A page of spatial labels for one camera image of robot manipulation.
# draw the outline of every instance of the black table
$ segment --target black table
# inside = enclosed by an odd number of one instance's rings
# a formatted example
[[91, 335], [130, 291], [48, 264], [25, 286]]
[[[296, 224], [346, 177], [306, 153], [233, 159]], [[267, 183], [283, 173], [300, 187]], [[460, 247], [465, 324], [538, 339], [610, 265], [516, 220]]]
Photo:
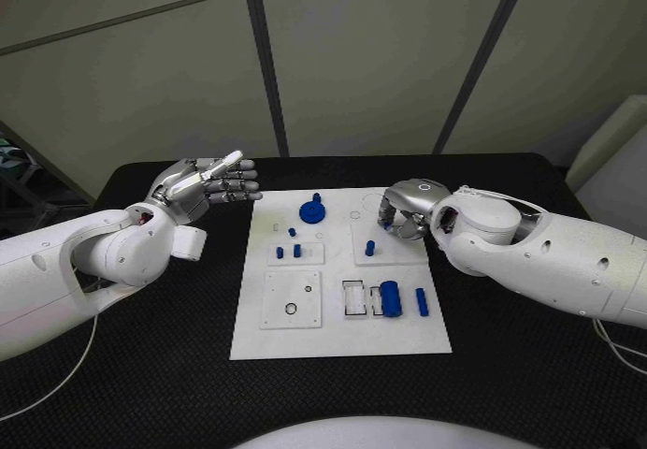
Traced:
[[[97, 208], [146, 195], [169, 163], [122, 167]], [[535, 154], [292, 158], [258, 161], [264, 190], [466, 183], [587, 218]], [[214, 207], [199, 263], [162, 278], [99, 320], [70, 384], [0, 423], [3, 447], [227, 447], [303, 421], [417, 416], [480, 427], [547, 447], [599, 447], [647, 433], [647, 378], [616, 360], [591, 321], [456, 270], [433, 241], [428, 259], [452, 355], [230, 361], [251, 204]], [[0, 413], [32, 403], [68, 374], [93, 325], [0, 364]], [[639, 345], [646, 332], [609, 326]]]

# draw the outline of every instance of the white board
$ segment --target white board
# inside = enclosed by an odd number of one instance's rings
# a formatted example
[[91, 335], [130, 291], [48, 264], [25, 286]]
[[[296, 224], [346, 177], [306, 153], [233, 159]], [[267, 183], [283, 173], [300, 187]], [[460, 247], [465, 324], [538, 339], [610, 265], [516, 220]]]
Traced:
[[[385, 188], [367, 188], [263, 193], [263, 200], [254, 206], [250, 229], [240, 310], [230, 357], [233, 360], [452, 352], [434, 281], [428, 271], [426, 243], [421, 240], [407, 242], [405, 247], [410, 248], [410, 252], [407, 252], [400, 246], [401, 242], [390, 240], [397, 238], [388, 235], [377, 224], [378, 205], [384, 191]], [[326, 218], [313, 225], [302, 221], [299, 211], [302, 204], [312, 200], [316, 192], [322, 194]], [[297, 230], [294, 238], [287, 233], [290, 227]], [[375, 238], [377, 249], [384, 250], [384, 258], [394, 257], [394, 254], [387, 255], [390, 245], [394, 245], [392, 248], [398, 248], [400, 251], [398, 257], [377, 266], [356, 265], [354, 236], [358, 236], [358, 241], [365, 236]], [[276, 265], [273, 255], [277, 254], [277, 246], [284, 247], [284, 256], [287, 256], [293, 251], [294, 244], [305, 245], [313, 242], [323, 245], [320, 265], [318, 263], [307, 267]], [[358, 251], [361, 251], [362, 245], [361, 243], [358, 245]], [[289, 273], [284, 276], [294, 282], [294, 289], [286, 287], [283, 296], [277, 295], [267, 299], [266, 278], [269, 273], [277, 272]], [[270, 303], [264, 304], [264, 301], [277, 301], [273, 302], [271, 309], [277, 313], [283, 310], [284, 313], [284, 307], [294, 302], [290, 298], [297, 295], [297, 292], [302, 292], [305, 283], [302, 276], [306, 272], [320, 273], [322, 316], [319, 327], [284, 328], [279, 324], [280, 328], [263, 328], [267, 327], [264, 307], [269, 309], [270, 305]], [[364, 282], [368, 294], [367, 305], [371, 306], [371, 287], [379, 286], [385, 281], [395, 281], [400, 285], [403, 316], [398, 318], [375, 317], [371, 307], [367, 319], [346, 319], [345, 281]], [[421, 316], [418, 310], [416, 289], [420, 287], [426, 289], [428, 316]], [[290, 319], [287, 316], [280, 317], [282, 314], [276, 316], [276, 319], [279, 321], [286, 319], [286, 322], [296, 323], [294, 320], [302, 319], [296, 318], [299, 313], [300, 309], [297, 308], [296, 313], [290, 314]]]

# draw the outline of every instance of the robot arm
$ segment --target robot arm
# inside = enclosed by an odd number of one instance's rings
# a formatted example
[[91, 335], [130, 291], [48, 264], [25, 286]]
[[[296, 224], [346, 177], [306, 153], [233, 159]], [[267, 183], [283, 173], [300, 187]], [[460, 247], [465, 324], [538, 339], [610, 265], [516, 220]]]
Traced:
[[[199, 260], [207, 233], [191, 224], [209, 204], [261, 199], [240, 151], [185, 159], [142, 203], [0, 241], [0, 361], [101, 313], [162, 275], [169, 257]], [[74, 271], [113, 284], [86, 292]]]
[[[525, 203], [401, 181], [387, 189], [379, 225], [405, 239], [430, 232], [456, 268], [557, 309], [647, 328], [647, 241], [535, 205], [539, 213], [526, 214], [511, 201]], [[397, 210], [407, 217], [400, 226]]]

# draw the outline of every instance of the robotic hand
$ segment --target robotic hand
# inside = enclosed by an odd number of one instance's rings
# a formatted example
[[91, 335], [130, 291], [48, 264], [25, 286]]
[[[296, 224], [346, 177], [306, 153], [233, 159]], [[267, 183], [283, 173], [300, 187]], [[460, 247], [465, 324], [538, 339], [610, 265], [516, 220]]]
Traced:
[[[207, 233], [191, 224], [209, 204], [263, 198], [254, 162], [184, 159], [142, 203], [0, 241], [0, 361], [100, 314], [162, 275], [171, 256], [199, 260]], [[75, 271], [111, 282], [84, 291]]]
[[378, 224], [404, 239], [430, 232], [456, 268], [544, 304], [647, 328], [647, 241], [639, 237], [511, 196], [467, 186], [452, 194], [418, 179], [387, 189]]

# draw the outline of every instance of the black textured tablecloth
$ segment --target black textured tablecloth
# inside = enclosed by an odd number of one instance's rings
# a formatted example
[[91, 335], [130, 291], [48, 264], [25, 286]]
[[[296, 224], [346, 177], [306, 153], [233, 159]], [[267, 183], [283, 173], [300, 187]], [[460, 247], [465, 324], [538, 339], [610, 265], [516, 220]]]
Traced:
[[[133, 164], [97, 208], [123, 209], [169, 163]], [[387, 186], [420, 177], [518, 196], [586, 218], [548, 161], [534, 154], [313, 157], [258, 161], [264, 190]], [[0, 423], [2, 447], [230, 447], [319, 418], [387, 414], [480, 427], [545, 447], [599, 447], [647, 433], [647, 377], [597, 338], [591, 321], [456, 270], [428, 240], [452, 355], [230, 361], [251, 204], [217, 206], [198, 263], [101, 314], [94, 348], [68, 385]], [[87, 323], [0, 363], [0, 413], [67, 376]], [[609, 326], [640, 346], [647, 332]]]

